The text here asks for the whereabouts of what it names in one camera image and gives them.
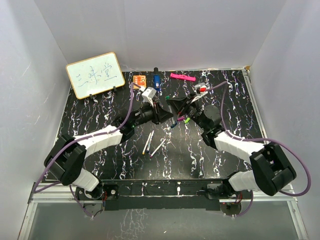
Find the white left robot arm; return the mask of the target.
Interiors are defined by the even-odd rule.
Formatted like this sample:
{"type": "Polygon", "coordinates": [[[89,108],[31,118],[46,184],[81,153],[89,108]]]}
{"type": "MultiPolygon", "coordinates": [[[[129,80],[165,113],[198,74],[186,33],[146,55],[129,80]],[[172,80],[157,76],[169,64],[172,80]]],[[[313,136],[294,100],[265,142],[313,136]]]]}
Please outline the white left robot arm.
{"type": "Polygon", "coordinates": [[[129,140],[135,133],[135,127],[152,122],[162,124],[174,115],[164,110],[158,102],[153,106],[144,103],[136,110],[119,114],[114,121],[103,129],[72,137],[62,135],[44,160],[44,166],[64,186],[75,185],[85,190],[93,200],[103,195],[101,180],[83,168],[84,161],[90,155],[111,146],[117,146],[129,140]]]}

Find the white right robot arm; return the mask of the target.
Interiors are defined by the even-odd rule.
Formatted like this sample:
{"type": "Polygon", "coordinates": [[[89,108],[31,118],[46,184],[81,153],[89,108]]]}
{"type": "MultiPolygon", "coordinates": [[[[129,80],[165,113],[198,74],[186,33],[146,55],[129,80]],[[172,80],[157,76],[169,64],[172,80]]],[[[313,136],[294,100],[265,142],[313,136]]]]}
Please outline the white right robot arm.
{"type": "Polygon", "coordinates": [[[274,196],[297,177],[279,144],[246,141],[232,135],[222,126],[216,106],[207,105],[201,109],[192,96],[167,98],[166,102],[179,117],[189,117],[203,130],[201,136],[207,146],[250,164],[251,170],[238,171],[224,179],[220,189],[226,197],[233,199],[244,190],[258,190],[274,196]]]}

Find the white pen orange tip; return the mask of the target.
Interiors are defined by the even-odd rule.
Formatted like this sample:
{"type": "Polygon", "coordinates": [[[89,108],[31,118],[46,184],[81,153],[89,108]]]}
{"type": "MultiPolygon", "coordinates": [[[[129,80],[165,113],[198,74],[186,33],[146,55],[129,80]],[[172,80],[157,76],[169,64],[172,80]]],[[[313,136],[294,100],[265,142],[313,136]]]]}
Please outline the white pen orange tip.
{"type": "Polygon", "coordinates": [[[146,143],[145,143],[145,145],[144,145],[144,148],[143,148],[143,151],[142,151],[142,155],[144,155],[144,154],[146,153],[147,146],[148,146],[148,144],[149,144],[151,135],[152,135],[152,133],[150,133],[150,134],[148,135],[147,141],[146,141],[146,143]]]}

